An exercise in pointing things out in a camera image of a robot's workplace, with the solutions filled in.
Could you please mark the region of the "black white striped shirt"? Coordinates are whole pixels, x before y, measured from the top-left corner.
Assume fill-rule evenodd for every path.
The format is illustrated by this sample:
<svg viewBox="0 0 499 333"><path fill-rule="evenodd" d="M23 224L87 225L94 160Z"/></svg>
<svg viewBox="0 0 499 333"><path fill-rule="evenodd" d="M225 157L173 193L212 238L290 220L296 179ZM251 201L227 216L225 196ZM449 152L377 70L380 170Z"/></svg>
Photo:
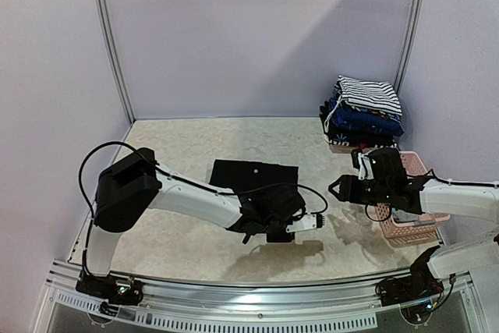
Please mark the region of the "black white striped shirt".
<svg viewBox="0 0 499 333"><path fill-rule="evenodd" d="M339 76L337 81L342 100L351 107L402 116L402 106L389 82L364 81Z"/></svg>

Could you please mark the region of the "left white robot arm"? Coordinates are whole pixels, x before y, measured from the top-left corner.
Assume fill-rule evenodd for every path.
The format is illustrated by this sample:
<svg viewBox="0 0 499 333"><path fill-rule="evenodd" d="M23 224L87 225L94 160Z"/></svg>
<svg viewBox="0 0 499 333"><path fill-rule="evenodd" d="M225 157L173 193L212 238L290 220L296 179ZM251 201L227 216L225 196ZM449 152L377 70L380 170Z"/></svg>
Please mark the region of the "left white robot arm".
<svg viewBox="0 0 499 333"><path fill-rule="evenodd" d="M242 233L245 242L259 234L290 242L317 227L297 182L296 167L236 160L216 160L209 182L199 182L159 165L151 149L141 148L99 176L84 280L100 297L115 291L109 272L118 241L148 208Z"/></svg>

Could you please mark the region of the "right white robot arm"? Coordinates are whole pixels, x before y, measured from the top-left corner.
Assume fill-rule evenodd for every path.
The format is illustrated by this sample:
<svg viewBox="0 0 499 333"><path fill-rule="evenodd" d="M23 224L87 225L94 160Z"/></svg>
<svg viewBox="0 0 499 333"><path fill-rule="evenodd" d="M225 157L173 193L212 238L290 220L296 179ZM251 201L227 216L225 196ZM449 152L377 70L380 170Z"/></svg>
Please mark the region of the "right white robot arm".
<svg viewBox="0 0 499 333"><path fill-rule="evenodd" d="M443 179L433 172L410 175L392 148L352 152L355 175L341 175L329 187L339 201L364 207L384 205L410 218L445 215L451 225L444 242L412 263L403 292L418 299L434 284L462 272L498 264L498 184Z"/></svg>

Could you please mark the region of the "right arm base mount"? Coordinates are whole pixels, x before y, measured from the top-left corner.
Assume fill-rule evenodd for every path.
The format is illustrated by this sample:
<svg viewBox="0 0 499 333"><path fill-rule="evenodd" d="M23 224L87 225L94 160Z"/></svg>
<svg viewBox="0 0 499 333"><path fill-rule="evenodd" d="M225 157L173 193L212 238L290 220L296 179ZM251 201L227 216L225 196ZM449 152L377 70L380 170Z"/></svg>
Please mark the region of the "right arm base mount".
<svg viewBox="0 0 499 333"><path fill-rule="evenodd" d="M450 289L444 292L440 278L434 277L429 269L428 260L418 259L409 268L409 275L403 278L386 277L375 286L375 293L382 306L407 303L437 295L426 309L434 311L447 302L453 292L456 276L449 276Z"/></svg>

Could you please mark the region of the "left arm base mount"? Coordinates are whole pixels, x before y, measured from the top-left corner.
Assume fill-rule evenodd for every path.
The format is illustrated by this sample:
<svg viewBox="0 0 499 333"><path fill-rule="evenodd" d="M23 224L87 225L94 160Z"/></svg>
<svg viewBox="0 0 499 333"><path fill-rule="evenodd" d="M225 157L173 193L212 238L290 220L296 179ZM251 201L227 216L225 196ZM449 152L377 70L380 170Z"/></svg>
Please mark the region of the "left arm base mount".
<svg viewBox="0 0 499 333"><path fill-rule="evenodd" d="M135 278L97 277L82 271L76 291L104 299L112 305L138 306L143 301L143 283Z"/></svg>

